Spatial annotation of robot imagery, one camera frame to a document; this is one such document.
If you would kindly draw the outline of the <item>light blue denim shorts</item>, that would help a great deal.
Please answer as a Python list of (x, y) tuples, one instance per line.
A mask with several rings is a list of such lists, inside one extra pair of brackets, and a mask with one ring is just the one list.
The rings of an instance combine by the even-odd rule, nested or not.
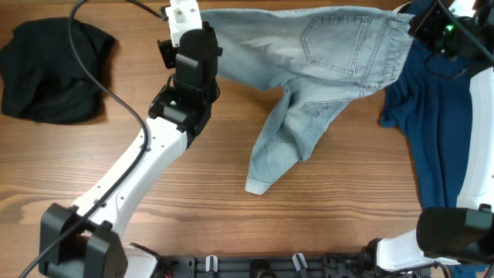
[(330, 6), (209, 9), (223, 50), (219, 74), (259, 90), (283, 88), (252, 149), (245, 190), (265, 193), (305, 161), (352, 101), (395, 82), (411, 48), (411, 15)]

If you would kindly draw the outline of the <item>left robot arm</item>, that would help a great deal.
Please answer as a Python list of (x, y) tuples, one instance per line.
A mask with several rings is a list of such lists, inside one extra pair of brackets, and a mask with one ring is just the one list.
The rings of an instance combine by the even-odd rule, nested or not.
[(202, 132), (218, 99), (222, 54), (214, 29), (200, 22), (178, 45), (159, 42), (175, 70), (153, 99), (134, 142), (110, 170), (66, 208), (53, 203), (40, 227), (39, 272), (47, 277), (163, 277), (159, 254), (121, 239), (131, 216), (164, 170)]

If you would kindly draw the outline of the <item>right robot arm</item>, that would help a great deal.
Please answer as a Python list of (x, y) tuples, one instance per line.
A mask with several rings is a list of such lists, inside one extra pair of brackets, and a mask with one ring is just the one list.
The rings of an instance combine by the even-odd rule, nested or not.
[(414, 43), (386, 89), (381, 123), (408, 138), (422, 213), (415, 229), (376, 239), (368, 269), (493, 263), (493, 3), (413, 1)]

